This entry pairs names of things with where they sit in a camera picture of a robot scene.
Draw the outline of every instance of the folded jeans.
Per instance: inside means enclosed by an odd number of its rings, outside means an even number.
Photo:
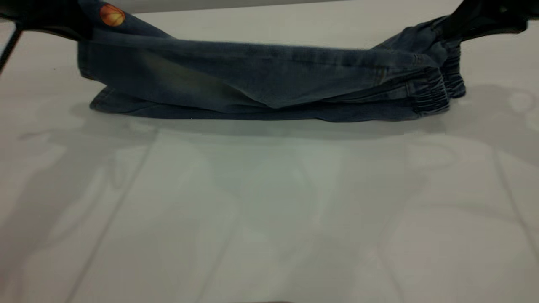
[[[81,74],[107,85],[91,103],[97,111],[163,119],[401,121],[445,112],[466,93],[460,39],[441,35],[445,17],[354,50],[179,40],[110,4],[79,3],[95,26],[93,39],[79,43]]]

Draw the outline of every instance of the white table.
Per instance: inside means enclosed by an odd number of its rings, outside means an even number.
[[[140,17],[369,47],[459,2]],[[466,42],[469,94],[445,115],[331,124],[92,112],[75,43],[25,33],[0,81],[0,302],[537,302],[537,35]]]

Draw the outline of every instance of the black cable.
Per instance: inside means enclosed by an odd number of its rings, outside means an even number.
[[[4,67],[6,63],[8,63],[8,59],[13,53],[13,50],[15,49],[17,42],[19,42],[19,39],[22,33],[23,33],[23,30],[21,29],[20,26],[17,25],[15,27],[15,31],[11,35],[11,38],[9,38],[9,41],[4,48],[4,51],[2,52],[2,56],[0,57],[0,75],[2,75],[2,72],[4,71]]]

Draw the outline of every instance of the denim pants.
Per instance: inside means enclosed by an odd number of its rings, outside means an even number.
[[[95,26],[79,43],[79,68],[107,85],[91,103],[101,112],[401,121],[447,111],[466,91],[460,39],[441,37],[444,17],[354,50],[178,40],[104,2],[79,3]]]

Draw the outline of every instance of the basketball patch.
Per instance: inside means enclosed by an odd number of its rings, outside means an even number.
[[[99,15],[105,24],[112,27],[120,26],[126,20],[126,13],[111,4],[103,5]]]

